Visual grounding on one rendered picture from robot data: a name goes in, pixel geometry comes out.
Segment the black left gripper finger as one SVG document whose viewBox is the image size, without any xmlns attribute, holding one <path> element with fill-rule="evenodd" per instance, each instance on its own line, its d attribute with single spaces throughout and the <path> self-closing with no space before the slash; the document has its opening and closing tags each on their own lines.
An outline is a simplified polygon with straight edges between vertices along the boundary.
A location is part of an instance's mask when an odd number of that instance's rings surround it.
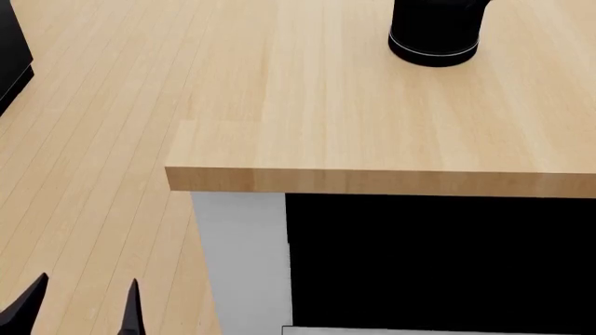
<svg viewBox="0 0 596 335">
<path fill-rule="evenodd" d="M 144 335 L 141 294 L 136 278 L 130 284 L 121 327 L 117 335 Z"/>
<path fill-rule="evenodd" d="M 0 312 L 0 335 L 31 335 L 46 295 L 48 275 L 42 273 L 6 309 Z"/>
</svg>

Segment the black dishwasher door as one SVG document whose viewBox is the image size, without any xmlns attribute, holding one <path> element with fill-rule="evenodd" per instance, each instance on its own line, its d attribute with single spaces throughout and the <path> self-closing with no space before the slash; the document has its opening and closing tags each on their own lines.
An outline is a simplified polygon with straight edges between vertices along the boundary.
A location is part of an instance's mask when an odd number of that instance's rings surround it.
<svg viewBox="0 0 596 335">
<path fill-rule="evenodd" d="M 285 200 L 294 326 L 596 335 L 596 199 Z"/>
</svg>

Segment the white cabinet panel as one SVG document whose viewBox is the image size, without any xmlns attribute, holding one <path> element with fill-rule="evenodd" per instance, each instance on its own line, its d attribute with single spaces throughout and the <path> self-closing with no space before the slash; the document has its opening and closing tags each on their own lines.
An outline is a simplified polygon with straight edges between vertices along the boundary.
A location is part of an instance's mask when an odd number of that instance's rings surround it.
<svg viewBox="0 0 596 335">
<path fill-rule="evenodd" d="M 285 195 L 191 194 L 223 335 L 280 335 L 292 323 Z"/>
</svg>

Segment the wooden countertop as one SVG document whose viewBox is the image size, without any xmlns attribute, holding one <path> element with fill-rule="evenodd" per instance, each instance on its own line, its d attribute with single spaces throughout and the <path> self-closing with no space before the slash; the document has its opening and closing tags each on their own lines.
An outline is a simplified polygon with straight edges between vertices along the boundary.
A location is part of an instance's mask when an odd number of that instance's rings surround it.
<svg viewBox="0 0 596 335">
<path fill-rule="evenodd" d="M 170 189 L 596 198 L 596 0 L 494 0 L 446 68 L 390 52 L 392 7 L 219 0 Z"/>
</svg>

